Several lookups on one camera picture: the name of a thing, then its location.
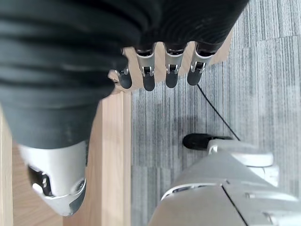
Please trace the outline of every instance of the wooden board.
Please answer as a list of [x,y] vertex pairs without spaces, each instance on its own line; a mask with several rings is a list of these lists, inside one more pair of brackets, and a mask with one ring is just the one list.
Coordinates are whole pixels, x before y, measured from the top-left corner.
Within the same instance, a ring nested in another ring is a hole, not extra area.
[[13,226],[12,138],[0,109],[0,226]]
[[[228,35],[227,39],[225,40],[221,48],[214,55],[210,64],[216,64],[218,62],[225,61],[228,58],[232,33],[233,30]],[[194,50],[194,42],[190,42],[185,49],[179,75],[184,75],[189,71],[193,50]],[[133,85],[130,89],[124,89],[120,85],[117,85],[116,88],[124,92],[130,92],[142,88],[143,80],[142,80],[142,74],[139,69],[138,60],[134,48],[132,47],[126,48],[125,52],[129,61],[129,70],[131,73]],[[117,74],[114,71],[110,72],[109,77],[118,81]],[[158,42],[155,48],[155,82],[157,83],[163,81],[165,80],[165,78],[166,78],[165,50],[164,50],[163,43]]]
[[131,96],[118,93],[98,108],[90,138],[87,192],[64,226],[130,226]]

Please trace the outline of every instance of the silver metal part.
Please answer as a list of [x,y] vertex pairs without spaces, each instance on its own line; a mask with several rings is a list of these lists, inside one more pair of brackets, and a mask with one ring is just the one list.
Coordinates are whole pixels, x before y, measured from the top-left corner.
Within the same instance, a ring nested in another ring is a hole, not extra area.
[[120,83],[119,83],[118,80],[112,79],[112,81],[114,82],[115,86],[120,86]]
[[125,75],[127,75],[128,72],[129,72],[128,66],[126,66],[126,68],[123,69],[123,70],[121,70],[121,71],[115,70],[115,73],[116,73],[118,76],[120,76],[120,73],[121,73],[121,72],[123,72]]
[[177,74],[180,70],[180,67],[182,65],[182,60],[183,60],[183,55],[182,54],[178,54],[178,55],[174,55],[174,54],[170,54],[167,52],[166,46],[164,45],[165,48],[165,67],[166,67],[166,72],[167,74],[170,74],[170,66],[171,65],[175,65],[175,71],[174,73]]
[[149,56],[141,56],[137,54],[137,60],[139,64],[142,76],[146,76],[146,71],[149,69],[150,77],[154,76],[155,71],[155,51],[153,51]]
[[86,192],[86,142],[57,149],[19,145],[19,150],[34,191],[58,214],[74,214]]
[[201,74],[205,70],[205,67],[209,64],[209,62],[214,54],[212,54],[210,56],[201,56],[197,53],[197,47],[198,47],[198,45],[196,43],[193,54],[192,54],[190,70],[191,70],[191,72],[195,72],[195,70],[198,69],[199,73]]
[[[242,163],[250,164],[252,157],[250,161],[242,155],[234,157],[239,147],[253,148],[233,140],[210,141],[211,154],[178,177],[162,197],[149,226],[299,226],[301,202]],[[262,157],[261,165],[270,164],[266,156]]]
[[208,154],[227,151],[247,166],[253,173],[260,176],[273,186],[279,183],[279,167],[274,164],[274,155],[263,152],[258,147],[236,140],[215,139],[208,144]]

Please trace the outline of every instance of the metal joint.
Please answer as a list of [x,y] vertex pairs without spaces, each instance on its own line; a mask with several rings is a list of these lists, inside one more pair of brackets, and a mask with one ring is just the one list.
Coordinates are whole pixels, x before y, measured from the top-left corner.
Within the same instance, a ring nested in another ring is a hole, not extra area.
[[191,65],[190,65],[190,70],[191,72],[195,72],[195,70],[199,70],[199,73],[203,73],[204,69],[206,68],[206,66],[209,64],[212,56],[201,56],[198,52],[197,52],[197,48],[198,45],[196,44],[194,47],[194,51],[193,51],[193,55],[192,55],[192,59],[191,59]]
[[171,71],[174,71],[175,74],[177,74],[180,70],[182,60],[183,60],[183,53],[181,54],[172,54],[169,53],[166,45],[165,47],[165,67],[166,67],[166,72],[167,74],[170,74]]
[[155,71],[155,52],[153,51],[148,56],[141,56],[137,54],[137,60],[139,64],[140,71],[143,77],[154,76]]
[[121,74],[125,74],[125,75],[127,75],[127,74],[128,74],[128,72],[129,72],[128,66],[126,66],[126,68],[125,68],[125,69],[123,69],[123,70],[120,70],[120,71],[117,71],[117,70],[115,70],[115,73],[116,73],[117,75],[121,75]]

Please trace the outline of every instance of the black rubber foot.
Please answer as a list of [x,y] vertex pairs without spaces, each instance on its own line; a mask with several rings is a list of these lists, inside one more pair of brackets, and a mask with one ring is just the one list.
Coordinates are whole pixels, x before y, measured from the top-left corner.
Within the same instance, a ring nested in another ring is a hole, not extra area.
[[191,133],[184,137],[183,145],[189,149],[206,151],[209,141],[213,139],[232,140],[231,137],[219,137],[207,133]]

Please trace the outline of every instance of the black fabric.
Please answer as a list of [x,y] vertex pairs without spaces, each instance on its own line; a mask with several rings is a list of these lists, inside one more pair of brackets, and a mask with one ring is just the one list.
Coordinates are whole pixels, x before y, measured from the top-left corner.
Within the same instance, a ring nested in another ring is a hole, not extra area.
[[[1,0],[0,101],[13,138],[49,149],[89,139],[114,89],[109,70],[127,65],[123,47],[195,40],[215,52],[247,2]],[[143,82],[154,89],[153,76]]]

